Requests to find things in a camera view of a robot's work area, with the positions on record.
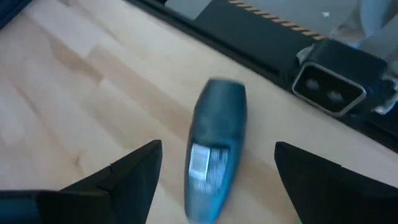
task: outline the hazard tape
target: hazard tape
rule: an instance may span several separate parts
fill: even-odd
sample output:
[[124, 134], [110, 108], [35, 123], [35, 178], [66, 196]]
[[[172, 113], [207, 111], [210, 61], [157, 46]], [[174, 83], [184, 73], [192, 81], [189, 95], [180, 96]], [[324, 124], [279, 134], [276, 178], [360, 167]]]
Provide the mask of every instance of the hazard tape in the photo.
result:
[[303, 35], [310, 36], [310, 37], [314, 38], [315, 40], [322, 40], [322, 39], [326, 38], [325, 36], [322, 36], [322, 35], [320, 35], [320, 34], [318, 34], [316, 32], [313, 32], [313, 31], [310, 31], [310, 30], [308, 30], [306, 28], [300, 27], [300, 26], [294, 24], [293, 22], [289, 22], [287, 20], [281, 19], [281, 18], [279, 18], [279, 17], [277, 17], [277, 16], [275, 16], [275, 15], [273, 15], [271, 13], [264, 12], [264, 11], [262, 11], [260, 9], [256, 9], [255, 7], [252, 7], [252, 6], [248, 5], [248, 4], [245, 4], [245, 3], [243, 3], [240, 0], [229, 0], [228, 2], [233, 4], [233, 5], [235, 5], [236, 7], [240, 7], [241, 9], [245, 9], [246, 11], [249, 11], [249, 12], [255, 14], [255, 15], [261, 16], [261, 17], [263, 17], [265, 19], [268, 19], [268, 20], [270, 20], [272, 22], [280, 24], [280, 25], [282, 25], [284, 27], [290, 28], [290, 29], [292, 29], [294, 31], [297, 31], [297, 32], [303, 34]]

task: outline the white label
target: white label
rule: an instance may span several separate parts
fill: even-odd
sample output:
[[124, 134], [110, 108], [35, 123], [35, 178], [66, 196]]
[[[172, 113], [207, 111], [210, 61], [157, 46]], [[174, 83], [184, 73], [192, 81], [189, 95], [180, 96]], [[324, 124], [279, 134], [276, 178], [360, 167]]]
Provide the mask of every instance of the white label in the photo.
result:
[[189, 175], [199, 180], [206, 180], [209, 166], [210, 148], [192, 144]]

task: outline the light wood surface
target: light wood surface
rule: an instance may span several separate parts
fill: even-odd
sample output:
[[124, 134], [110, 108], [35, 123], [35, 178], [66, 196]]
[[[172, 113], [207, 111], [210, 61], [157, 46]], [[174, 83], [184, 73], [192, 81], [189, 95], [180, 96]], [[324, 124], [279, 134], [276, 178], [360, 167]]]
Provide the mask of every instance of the light wood surface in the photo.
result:
[[61, 189], [161, 139], [148, 223], [186, 223], [185, 144], [209, 77], [242, 81], [246, 148], [220, 223], [296, 224], [276, 141], [398, 187], [398, 155], [122, 0], [34, 0], [0, 31], [0, 189]]

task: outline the blue plastic object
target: blue plastic object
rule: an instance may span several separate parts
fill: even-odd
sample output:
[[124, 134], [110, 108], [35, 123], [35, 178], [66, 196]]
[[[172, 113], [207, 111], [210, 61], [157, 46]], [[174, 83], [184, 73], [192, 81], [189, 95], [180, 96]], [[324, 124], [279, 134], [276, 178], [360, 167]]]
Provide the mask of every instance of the blue plastic object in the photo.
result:
[[246, 116], [242, 84], [207, 82], [195, 106], [185, 161], [185, 214], [191, 222], [218, 218], [239, 164]]

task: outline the orange and black striped tape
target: orange and black striped tape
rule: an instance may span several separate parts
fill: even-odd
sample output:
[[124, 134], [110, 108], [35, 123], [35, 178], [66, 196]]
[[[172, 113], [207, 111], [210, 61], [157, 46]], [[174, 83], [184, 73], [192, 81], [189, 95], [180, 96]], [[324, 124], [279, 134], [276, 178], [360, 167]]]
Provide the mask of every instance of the orange and black striped tape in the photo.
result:
[[294, 31], [300, 32], [303, 35], [310, 36], [310, 37], [314, 38], [315, 40], [322, 40], [322, 39], [325, 38], [325, 36], [322, 36], [322, 35], [320, 35], [320, 34], [318, 34], [316, 32], [312, 32], [312, 31], [310, 31], [310, 30], [308, 30], [306, 28], [300, 27], [300, 26], [298, 26], [298, 25], [296, 25], [296, 24], [294, 24], [292, 22], [289, 22], [289, 21], [286, 21], [284, 19], [281, 19], [281, 18], [279, 18], [279, 17], [277, 17], [277, 16], [275, 16], [275, 15], [273, 15], [271, 13], [263, 12], [262, 10], [256, 9], [255, 7], [252, 7], [252, 6], [248, 5], [248, 4], [245, 4], [244, 2], [242, 2], [240, 0], [229, 0], [228, 2], [233, 4], [233, 5], [235, 5], [236, 7], [240, 7], [242, 9], [245, 9], [245, 10], [247, 10], [247, 11], [249, 11], [251, 13], [254, 13], [254, 14], [258, 15], [258, 16], [262, 16], [263, 18], [271, 20], [272, 22], [278, 23], [278, 24], [280, 24], [280, 25], [282, 25], [284, 27], [288, 27], [288, 28], [290, 28], [290, 29], [292, 29]]

